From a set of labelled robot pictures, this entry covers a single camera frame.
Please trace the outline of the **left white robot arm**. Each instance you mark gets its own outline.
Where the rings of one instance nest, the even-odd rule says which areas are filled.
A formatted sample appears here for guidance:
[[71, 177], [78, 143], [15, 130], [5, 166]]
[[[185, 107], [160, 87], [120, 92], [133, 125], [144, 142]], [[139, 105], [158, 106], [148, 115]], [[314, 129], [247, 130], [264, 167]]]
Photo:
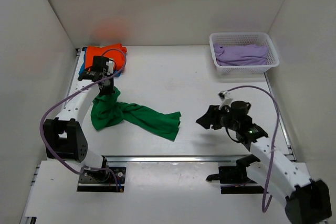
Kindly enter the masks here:
[[94, 56], [92, 65], [79, 75], [75, 91], [62, 111], [42, 124], [47, 157], [77, 162], [91, 169], [91, 174], [98, 181], [109, 177], [110, 168], [102, 155], [89, 149], [81, 126], [94, 98], [114, 92], [112, 74], [115, 65], [107, 57]]

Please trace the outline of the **green t shirt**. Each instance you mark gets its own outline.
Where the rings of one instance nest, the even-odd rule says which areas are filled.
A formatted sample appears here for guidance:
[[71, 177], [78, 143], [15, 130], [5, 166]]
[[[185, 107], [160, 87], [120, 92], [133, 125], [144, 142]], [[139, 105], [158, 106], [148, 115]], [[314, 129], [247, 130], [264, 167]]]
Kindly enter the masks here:
[[182, 116], [179, 111], [163, 114], [144, 105], [119, 102], [120, 94], [115, 88], [113, 94], [95, 97], [90, 113], [95, 130], [100, 131], [127, 121], [154, 135], [175, 141]]

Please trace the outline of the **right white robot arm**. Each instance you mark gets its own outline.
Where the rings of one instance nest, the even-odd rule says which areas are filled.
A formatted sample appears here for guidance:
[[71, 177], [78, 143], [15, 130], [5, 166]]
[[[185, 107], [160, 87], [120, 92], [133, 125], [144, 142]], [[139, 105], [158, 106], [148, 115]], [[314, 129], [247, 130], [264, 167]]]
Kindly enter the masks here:
[[291, 223], [319, 223], [332, 216], [327, 184], [313, 180], [302, 172], [281, 151], [272, 146], [268, 134], [253, 123], [248, 115], [251, 105], [235, 101], [230, 105], [210, 105], [197, 119], [205, 129], [236, 133], [235, 142], [250, 152], [236, 161], [234, 167], [219, 168], [218, 174], [209, 175], [207, 181], [219, 180], [222, 184], [242, 184], [248, 181], [264, 187], [284, 207]]

